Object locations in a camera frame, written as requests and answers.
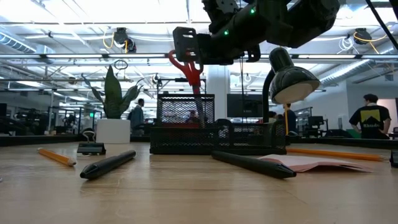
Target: white pot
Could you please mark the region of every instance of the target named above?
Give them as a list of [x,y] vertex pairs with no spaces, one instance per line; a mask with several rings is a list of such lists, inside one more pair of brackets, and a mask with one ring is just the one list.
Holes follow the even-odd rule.
[[101,119],[97,122],[96,142],[108,144],[130,143],[130,121]]

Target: lamp shade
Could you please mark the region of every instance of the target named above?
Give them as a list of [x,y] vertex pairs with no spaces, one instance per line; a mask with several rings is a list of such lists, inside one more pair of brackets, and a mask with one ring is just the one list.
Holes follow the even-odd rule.
[[290,55],[283,48],[274,49],[269,60],[275,72],[270,87],[273,103],[286,104],[304,100],[321,84],[310,71],[294,66]]

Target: man in black t-shirt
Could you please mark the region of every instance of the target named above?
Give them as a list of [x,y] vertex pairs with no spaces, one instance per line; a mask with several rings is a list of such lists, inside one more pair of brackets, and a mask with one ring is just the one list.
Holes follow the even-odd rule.
[[376,95],[367,94],[363,98],[365,106],[355,111],[349,123],[363,139],[389,139],[386,135],[391,124],[388,109],[376,104],[379,100]]

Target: potted plant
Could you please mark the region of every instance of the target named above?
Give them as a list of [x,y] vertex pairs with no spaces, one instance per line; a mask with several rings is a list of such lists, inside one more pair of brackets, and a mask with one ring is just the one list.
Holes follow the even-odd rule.
[[124,96],[118,79],[114,76],[112,66],[109,66],[105,77],[105,99],[101,93],[90,85],[90,82],[83,77],[85,83],[91,88],[94,96],[104,105],[106,119],[97,122],[96,142],[98,143],[130,143],[130,121],[122,120],[122,114],[129,108],[130,102],[135,100],[142,88],[132,86]]

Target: snake plant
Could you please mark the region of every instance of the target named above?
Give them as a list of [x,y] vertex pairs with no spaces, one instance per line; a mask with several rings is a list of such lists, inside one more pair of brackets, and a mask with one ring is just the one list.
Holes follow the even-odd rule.
[[112,66],[109,66],[105,77],[105,100],[102,99],[101,93],[93,88],[90,82],[81,75],[86,85],[93,91],[94,96],[104,105],[104,112],[108,119],[120,119],[122,114],[129,108],[130,102],[135,100],[140,93],[142,86],[138,87],[139,80],[136,85],[132,86],[124,96],[118,79],[114,76]]

